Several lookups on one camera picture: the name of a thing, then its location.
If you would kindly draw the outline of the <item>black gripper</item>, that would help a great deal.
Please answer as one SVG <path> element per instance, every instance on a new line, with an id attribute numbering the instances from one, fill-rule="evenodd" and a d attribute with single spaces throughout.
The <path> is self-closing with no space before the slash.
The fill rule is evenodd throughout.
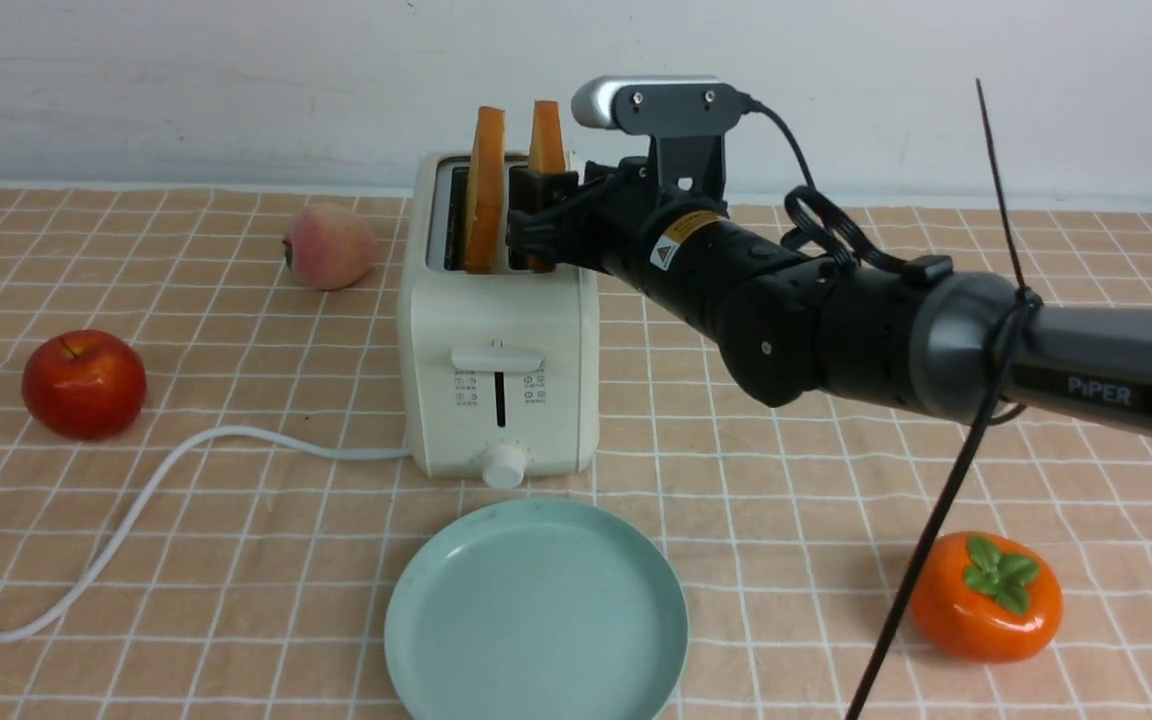
<path id="1" fill-rule="evenodd" d="M 679 242 L 664 240 L 664 228 L 681 188 L 660 183 L 643 159 L 593 169 L 594 179 L 582 179 L 576 170 L 509 168 L 507 247 L 602 274 L 666 272 Z M 543 213 L 553 206 L 558 214 Z"/>

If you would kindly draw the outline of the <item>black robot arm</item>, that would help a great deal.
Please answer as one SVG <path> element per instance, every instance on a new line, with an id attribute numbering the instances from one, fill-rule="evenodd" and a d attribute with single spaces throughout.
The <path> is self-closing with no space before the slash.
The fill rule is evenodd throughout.
<path id="1" fill-rule="evenodd" d="M 1152 306 L 1024 311 L 1010 281 L 946 256 L 810 258 L 664 190 L 639 158 L 588 183 L 513 167 L 508 192 L 513 251 L 621 279 L 717 343 L 760 404 L 819 389 L 967 424 L 1001 384 L 1015 404 L 1152 437 Z"/>

